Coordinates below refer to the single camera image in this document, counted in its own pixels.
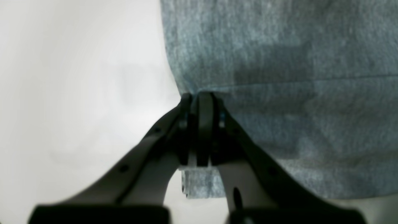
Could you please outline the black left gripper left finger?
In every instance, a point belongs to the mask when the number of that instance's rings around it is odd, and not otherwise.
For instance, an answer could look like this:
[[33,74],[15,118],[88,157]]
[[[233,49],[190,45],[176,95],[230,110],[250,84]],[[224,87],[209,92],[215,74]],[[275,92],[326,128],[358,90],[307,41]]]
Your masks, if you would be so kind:
[[64,201],[38,205],[30,224],[171,224],[170,178],[188,164],[192,95],[159,119],[104,176]]

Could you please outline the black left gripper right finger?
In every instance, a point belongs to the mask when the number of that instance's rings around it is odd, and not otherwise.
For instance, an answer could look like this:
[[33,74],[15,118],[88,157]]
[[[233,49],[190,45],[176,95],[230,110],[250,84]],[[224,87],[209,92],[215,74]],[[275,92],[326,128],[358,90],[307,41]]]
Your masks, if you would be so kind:
[[354,209],[334,206],[298,184],[260,149],[213,93],[197,96],[197,165],[215,166],[228,224],[364,224]]

